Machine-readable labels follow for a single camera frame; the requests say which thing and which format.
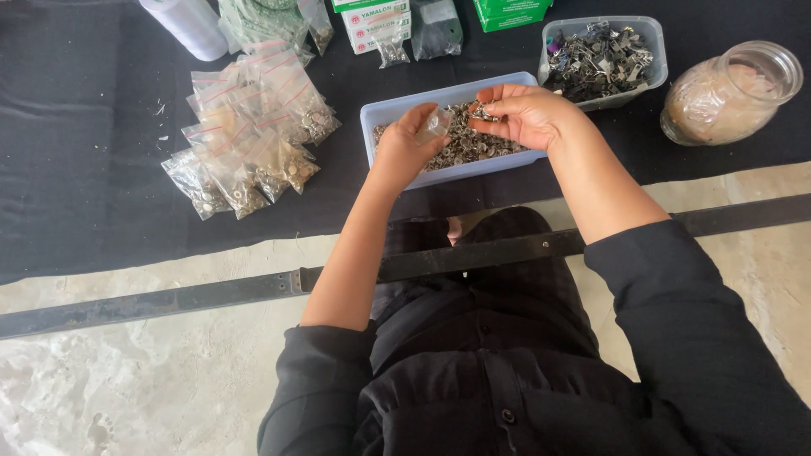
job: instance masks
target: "right hand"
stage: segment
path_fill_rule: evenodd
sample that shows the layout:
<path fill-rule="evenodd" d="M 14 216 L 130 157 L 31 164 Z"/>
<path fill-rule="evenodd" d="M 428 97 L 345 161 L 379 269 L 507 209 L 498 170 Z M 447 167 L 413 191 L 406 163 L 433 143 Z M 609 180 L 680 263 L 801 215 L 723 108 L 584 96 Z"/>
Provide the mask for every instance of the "right hand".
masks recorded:
<path fill-rule="evenodd" d="M 594 127 L 571 101 L 537 86 L 500 84 L 481 90 L 476 99 L 482 103 L 496 100 L 485 106 L 485 112 L 505 117 L 500 122 L 471 119 L 471 128 L 528 148 L 549 151 L 563 142 L 563 136 Z"/>

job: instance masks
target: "black sleeve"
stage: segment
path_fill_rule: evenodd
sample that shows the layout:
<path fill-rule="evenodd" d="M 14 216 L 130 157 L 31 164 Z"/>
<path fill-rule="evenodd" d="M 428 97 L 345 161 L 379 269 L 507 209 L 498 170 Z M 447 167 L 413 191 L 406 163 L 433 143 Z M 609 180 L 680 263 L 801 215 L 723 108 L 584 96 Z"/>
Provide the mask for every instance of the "black sleeve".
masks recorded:
<path fill-rule="evenodd" d="M 262 420 L 260 456 L 348 454 L 358 396 L 371 381 L 375 323 L 366 331 L 307 326 L 285 331 L 279 386 Z"/>
<path fill-rule="evenodd" d="M 585 260 L 614 294 L 642 387 L 692 432 L 747 456 L 811 454 L 811 411 L 681 224 L 616 234 L 588 246 Z"/>

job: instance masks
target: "black shirt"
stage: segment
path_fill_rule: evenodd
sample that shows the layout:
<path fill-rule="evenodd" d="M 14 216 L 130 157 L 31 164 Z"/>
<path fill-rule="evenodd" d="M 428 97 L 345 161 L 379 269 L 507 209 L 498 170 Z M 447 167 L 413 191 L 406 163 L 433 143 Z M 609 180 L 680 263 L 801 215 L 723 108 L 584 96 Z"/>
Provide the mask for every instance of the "black shirt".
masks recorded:
<path fill-rule="evenodd" d="M 260 455 L 811 454 L 811 411 L 683 226 L 603 239 L 586 264 L 641 383 L 570 320 L 528 315 L 537 297 L 438 291 L 380 328 L 289 329 Z"/>

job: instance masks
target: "clear plastic container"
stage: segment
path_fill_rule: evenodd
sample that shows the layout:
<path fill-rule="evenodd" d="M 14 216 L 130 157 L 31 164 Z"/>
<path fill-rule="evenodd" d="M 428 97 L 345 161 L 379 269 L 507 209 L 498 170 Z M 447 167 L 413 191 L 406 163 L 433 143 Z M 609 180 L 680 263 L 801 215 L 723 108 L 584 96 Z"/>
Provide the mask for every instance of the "clear plastic container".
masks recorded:
<path fill-rule="evenodd" d="M 549 77 L 549 53 L 546 47 L 548 37 L 555 37 L 558 30 L 563 31 L 563 34 L 567 37 L 575 33 L 578 36 L 583 35 L 586 33 L 587 24 L 603 22 L 604 20 L 607 20 L 614 30 L 631 27 L 635 32 L 639 33 L 640 36 L 644 37 L 648 45 L 648 50 L 654 55 L 654 62 L 651 64 L 650 71 L 648 72 L 648 87 L 577 103 L 577 107 L 584 111 L 619 108 L 638 97 L 640 93 L 664 84 L 664 81 L 667 79 L 667 56 L 664 52 L 662 25 L 659 24 L 656 19 L 647 16 L 598 16 L 556 20 L 550 22 L 543 28 L 541 41 L 543 44 L 543 53 L 538 68 L 538 83 L 543 85 L 544 81 Z"/>
<path fill-rule="evenodd" d="M 371 164 L 375 161 L 375 137 L 373 131 L 376 125 L 388 125 L 402 117 L 407 110 L 421 103 L 433 101 L 439 103 L 440 107 L 444 107 L 473 101 L 479 90 L 504 83 L 538 85 L 538 81 L 534 76 L 523 71 L 365 105 L 360 110 L 360 124 L 363 129 L 363 140 L 366 143 L 366 155 L 369 158 L 369 166 L 371 167 Z M 428 171 L 418 175 L 405 189 L 412 190 L 414 188 L 469 178 L 480 174 L 509 170 L 510 168 L 529 165 L 539 158 L 544 158 L 546 155 L 547 153 L 543 151 L 527 150 L 504 155 L 502 157 L 493 157 L 487 160 L 465 163 L 464 165 L 451 166 L 450 168 L 443 168 L 441 170 Z"/>
<path fill-rule="evenodd" d="M 680 76 L 659 121 L 677 144 L 729 144 L 763 128 L 802 84 L 803 69 L 788 49 L 747 41 Z"/>

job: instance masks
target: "concrete floor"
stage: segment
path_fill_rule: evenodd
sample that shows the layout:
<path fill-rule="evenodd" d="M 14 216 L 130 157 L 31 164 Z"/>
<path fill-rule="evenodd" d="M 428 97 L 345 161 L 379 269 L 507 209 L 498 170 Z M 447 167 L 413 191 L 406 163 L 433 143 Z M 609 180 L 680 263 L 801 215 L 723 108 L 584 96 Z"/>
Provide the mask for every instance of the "concrete floor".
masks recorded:
<path fill-rule="evenodd" d="M 811 162 L 647 191 L 679 212 L 811 192 Z M 562 200 L 528 204 L 556 230 Z M 322 265 L 336 236 L 252 247 L 142 268 L 39 277 L 0 286 L 0 312 L 165 290 Z M 811 402 L 811 222 L 700 239 L 806 402 Z M 568 258 L 603 358 L 637 379 L 603 281 Z M 0 341 L 0 454 L 253 455 L 277 378 L 283 331 L 306 297 Z"/>

